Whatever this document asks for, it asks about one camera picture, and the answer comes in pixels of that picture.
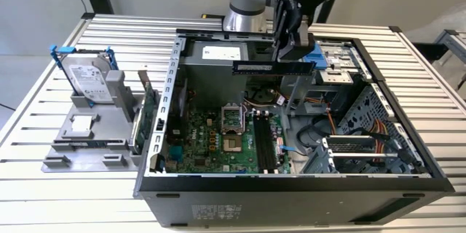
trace slotted aluminum surface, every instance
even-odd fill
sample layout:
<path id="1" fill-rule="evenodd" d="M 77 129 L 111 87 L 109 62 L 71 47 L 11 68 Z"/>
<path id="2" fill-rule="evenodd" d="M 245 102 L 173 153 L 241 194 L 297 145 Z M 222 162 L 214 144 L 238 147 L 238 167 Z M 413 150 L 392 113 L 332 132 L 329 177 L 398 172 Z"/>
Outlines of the slotted aluminum surface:
<path id="1" fill-rule="evenodd" d="M 163 86 L 176 29 L 221 30 L 221 27 L 221 20 L 98 15 L 81 21 L 66 45 L 86 49 L 111 45 L 119 67 L 126 70 L 126 84 L 141 92 L 138 69 L 149 70 L 155 88 Z M 320 36 L 362 40 L 457 193 L 385 226 L 210 231 L 465 232 L 465 105 L 402 34 L 388 27 L 320 24 L 312 31 Z M 42 160 L 71 107 L 70 94 L 65 75 L 51 63 L 0 132 L 0 232 L 163 230 L 146 202 L 133 199 L 137 172 L 42 172 Z"/>

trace ram slot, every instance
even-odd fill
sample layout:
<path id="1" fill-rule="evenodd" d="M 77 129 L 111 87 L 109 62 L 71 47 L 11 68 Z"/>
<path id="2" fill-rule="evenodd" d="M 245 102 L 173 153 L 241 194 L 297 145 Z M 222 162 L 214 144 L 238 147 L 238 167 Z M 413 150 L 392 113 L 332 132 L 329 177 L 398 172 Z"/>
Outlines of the ram slot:
<path id="1" fill-rule="evenodd" d="M 254 135 L 260 170 L 265 173 L 274 172 L 277 159 L 268 116 L 254 116 Z"/>

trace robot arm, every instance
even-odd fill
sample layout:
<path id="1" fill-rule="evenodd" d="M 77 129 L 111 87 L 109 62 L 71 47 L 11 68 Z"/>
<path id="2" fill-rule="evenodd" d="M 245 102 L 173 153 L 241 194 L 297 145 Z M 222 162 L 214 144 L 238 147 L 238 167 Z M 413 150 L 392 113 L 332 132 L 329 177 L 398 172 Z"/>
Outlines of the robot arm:
<path id="1" fill-rule="evenodd" d="M 317 7 L 326 0 L 230 0 L 230 11 L 224 21 L 224 29 L 237 32 L 268 31 L 265 19 L 266 4 L 274 13 L 274 61 L 298 60 L 314 49 L 313 34 L 308 32 Z"/>
<path id="2" fill-rule="evenodd" d="M 326 0 L 276 0 L 274 61 L 298 60 L 314 48 L 313 34 L 308 32 L 314 12 Z"/>

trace motherboard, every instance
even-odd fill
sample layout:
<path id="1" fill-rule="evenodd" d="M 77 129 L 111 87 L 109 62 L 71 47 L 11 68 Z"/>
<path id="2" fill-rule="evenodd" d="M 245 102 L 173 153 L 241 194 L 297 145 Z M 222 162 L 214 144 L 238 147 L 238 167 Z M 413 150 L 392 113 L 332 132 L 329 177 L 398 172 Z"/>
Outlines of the motherboard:
<path id="1" fill-rule="evenodd" d="M 193 110 L 189 115 L 188 137 L 170 147 L 170 159 L 166 164 L 167 172 L 182 174 L 193 173 L 262 173 L 260 168 L 261 159 L 265 158 L 262 151 L 258 154 L 258 144 L 264 144 L 257 138 L 256 121 L 252 113 L 240 110 L 238 121 L 232 109 L 225 110 Z M 290 164 L 286 152 L 280 149 L 285 144 L 284 129 L 278 116 L 268 117 L 269 130 L 262 131 L 261 140 L 268 140 L 269 152 L 273 152 L 273 172 L 290 173 Z M 228 132 L 229 127 L 242 126 L 244 132 Z"/>

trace white sticker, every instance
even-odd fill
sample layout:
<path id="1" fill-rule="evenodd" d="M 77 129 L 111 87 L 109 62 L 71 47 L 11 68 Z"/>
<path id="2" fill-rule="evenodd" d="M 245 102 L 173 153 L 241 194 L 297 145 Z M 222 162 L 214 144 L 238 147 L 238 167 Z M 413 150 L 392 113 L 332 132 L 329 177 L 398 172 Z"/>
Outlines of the white sticker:
<path id="1" fill-rule="evenodd" d="M 238 65 L 238 70 L 272 70 L 272 65 Z"/>
<path id="2" fill-rule="evenodd" d="M 99 68 L 93 65 L 71 65 L 70 70 L 85 97 L 97 103 L 114 102 Z"/>
<path id="3" fill-rule="evenodd" d="M 285 103 L 285 97 L 280 95 L 280 98 L 277 99 L 277 104 L 282 106 L 284 103 Z"/>
<path id="4" fill-rule="evenodd" d="M 338 60 L 338 58 L 329 58 L 329 62 L 330 64 L 338 64 L 341 61 Z"/>
<path id="5" fill-rule="evenodd" d="M 194 219 L 240 219 L 242 205 L 192 205 Z"/>
<path id="6" fill-rule="evenodd" d="M 204 47 L 204 59 L 241 60 L 241 48 L 234 46 Z"/>

